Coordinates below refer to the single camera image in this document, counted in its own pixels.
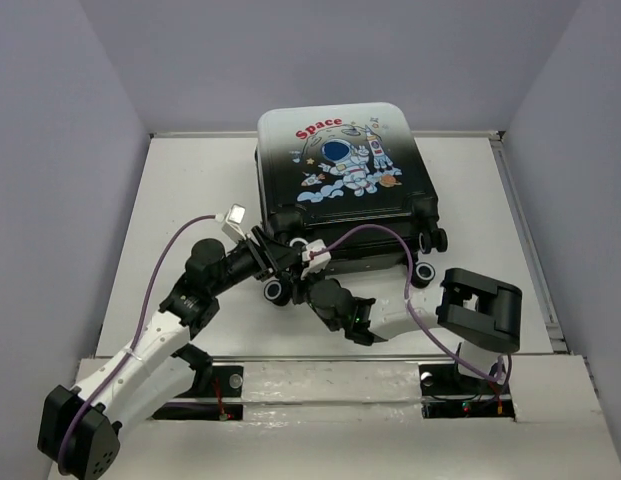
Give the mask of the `small black kids suitcase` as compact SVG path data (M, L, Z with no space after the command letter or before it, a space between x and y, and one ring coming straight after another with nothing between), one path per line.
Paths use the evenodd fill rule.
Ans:
M414 263L425 288L443 253L438 195L402 110L386 102L274 109L257 123L263 228L282 243L331 245L330 275Z

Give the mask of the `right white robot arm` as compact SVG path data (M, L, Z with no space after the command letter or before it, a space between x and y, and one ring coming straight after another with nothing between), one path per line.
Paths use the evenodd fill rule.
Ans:
M334 278L295 278L292 302L305 303L331 331L371 346L416 331L452 359L452 384L472 392L485 381L510 383L520 349L522 291L461 268L448 269L435 295L407 284L401 294L362 298Z

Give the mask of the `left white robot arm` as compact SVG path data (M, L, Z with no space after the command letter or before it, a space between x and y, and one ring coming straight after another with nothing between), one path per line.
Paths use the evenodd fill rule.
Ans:
M100 478L123 434L177 394L209 388L211 357L193 341L219 312L219 295L250 277L304 268L311 257L306 241L281 243L259 227L232 250L214 238L198 241L157 311L141 308L132 339L100 370L46 396L38 450L64 476Z

